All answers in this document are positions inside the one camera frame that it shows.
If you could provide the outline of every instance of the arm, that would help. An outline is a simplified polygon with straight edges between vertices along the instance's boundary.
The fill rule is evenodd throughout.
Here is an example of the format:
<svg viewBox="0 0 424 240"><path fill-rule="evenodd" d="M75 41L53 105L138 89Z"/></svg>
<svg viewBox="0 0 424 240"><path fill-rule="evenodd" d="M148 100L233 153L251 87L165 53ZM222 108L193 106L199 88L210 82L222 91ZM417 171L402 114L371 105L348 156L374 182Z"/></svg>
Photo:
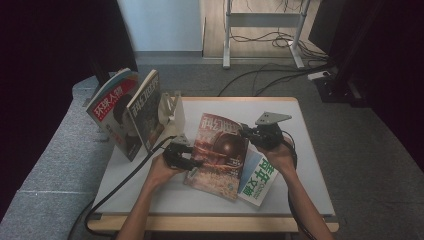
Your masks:
<svg viewBox="0 0 424 240"><path fill-rule="evenodd" d="M154 191L174 175L181 172L183 172L183 170L169 168L162 154L153 159L146 181L141 188L140 195L125 220L124 225L122 225L118 237L116 238L117 240L139 240L144 238L147 216L149 214L150 203Z"/></svg>
<svg viewBox="0 0 424 240"><path fill-rule="evenodd" d="M293 207L306 229L316 239L334 239L322 219L322 216L319 214L300 182L289 149L283 144L280 144L270 151L266 151L259 147L257 147L257 149L262 152L271 165L283 175L287 183Z"/></svg>

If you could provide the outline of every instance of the magazine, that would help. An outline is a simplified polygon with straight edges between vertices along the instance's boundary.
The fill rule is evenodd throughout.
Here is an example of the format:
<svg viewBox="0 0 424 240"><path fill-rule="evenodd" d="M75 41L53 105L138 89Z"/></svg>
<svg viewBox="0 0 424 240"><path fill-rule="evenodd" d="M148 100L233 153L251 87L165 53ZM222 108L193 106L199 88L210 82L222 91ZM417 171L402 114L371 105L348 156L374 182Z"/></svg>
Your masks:
<svg viewBox="0 0 424 240"><path fill-rule="evenodd" d="M86 109L88 115L130 161L142 145L133 122L126 114L126 105L138 86L138 73L128 68L118 71L99 89Z"/></svg>
<svg viewBox="0 0 424 240"><path fill-rule="evenodd" d="M191 154L191 159L204 163L187 173L184 184L236 200L248 147L239 129L237 122L204 113Z"/></svg>
<svg viewBox="0 0 424 240"><path fill-rule="evenodd" d="M147 151L151 151L165 129L159 121L161 97L159 73L153 69L127 105L129 116Z"/></svg>
<svg viewBox="0 0 424 240"><path fill-rule="evenodd" d="M238 196L260 207L277 174L263 154L248 149Z"/></svg>

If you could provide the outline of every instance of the power strip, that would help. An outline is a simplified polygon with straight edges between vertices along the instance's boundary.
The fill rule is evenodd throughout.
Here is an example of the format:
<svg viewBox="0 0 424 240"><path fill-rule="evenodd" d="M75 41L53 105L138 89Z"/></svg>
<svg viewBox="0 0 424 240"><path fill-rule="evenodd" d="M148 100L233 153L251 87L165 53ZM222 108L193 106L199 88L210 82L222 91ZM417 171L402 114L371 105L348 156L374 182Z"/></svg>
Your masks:
<svg viewBox="0 0 424 240"><path fill-rule="evenodd" d="M329 77L331 74L327 71L322 71L322 72L317 72L317 73L312 73L308 75L308 79L310 81L312 80L316 80L316 79L320 79L320 78L325 78L325 77Z"/></svg>

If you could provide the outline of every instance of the white tabletop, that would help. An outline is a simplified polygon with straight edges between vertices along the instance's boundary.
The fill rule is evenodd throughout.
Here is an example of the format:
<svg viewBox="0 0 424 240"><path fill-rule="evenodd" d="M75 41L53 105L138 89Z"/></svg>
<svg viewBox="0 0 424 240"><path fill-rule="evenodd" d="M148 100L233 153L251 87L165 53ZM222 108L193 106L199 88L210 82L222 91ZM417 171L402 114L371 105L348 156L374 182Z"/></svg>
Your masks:
<svg viewBox="0 0 424 240"><path fill-rule="evenodd" d="M237 122L255 126L263 112L291 115L292 119L280 122L282 130L289 132L296 143L298 154L297 172L310 198L323 215L335 215L321 169L309 138L308 131L294 98L183 98L185 112L184 132L193 143L202 113L217 114ZM101 182L95 204L114 189L146 156L140 151L130 162L115 148ZM104 203L98 213L128 213L138 197L141 186L150 168L151 161L114 196ZM230 201L209 193L195 190L183 184L184 174L179 174L155 192L151 214L160 215L290 215L287 202L287 186L279 174L260 208L242 200Z"/></svg>

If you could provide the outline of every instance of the person's hand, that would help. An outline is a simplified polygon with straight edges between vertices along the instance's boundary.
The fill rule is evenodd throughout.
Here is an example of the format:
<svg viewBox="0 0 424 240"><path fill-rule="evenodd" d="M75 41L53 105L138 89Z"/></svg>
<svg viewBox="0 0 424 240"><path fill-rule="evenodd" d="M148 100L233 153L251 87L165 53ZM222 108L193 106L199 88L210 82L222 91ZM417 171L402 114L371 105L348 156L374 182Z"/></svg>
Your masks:
<svg viewBox="0 0 424 240"><path fill-rule="evenodd" d="M284 138L288 143L293 145L292 141L288 138ZM277 147L271 150L265 150L261 147L256 147L256 149L263 153L265 157L268 159L269 163L281 172L289 173L296 171L294 167L293 157L288 147L283 144L278 145Z"/></svg>
<svg viewBox="0 0 424 240"><path fill-rule="evenodd" d="M172 169L170 168L163 158L163 155L160 154L153 158L152 165L150 166L149 174L147 175L145 185L156 188L178 173L182 173L185 170L182 169Z"/></svg>

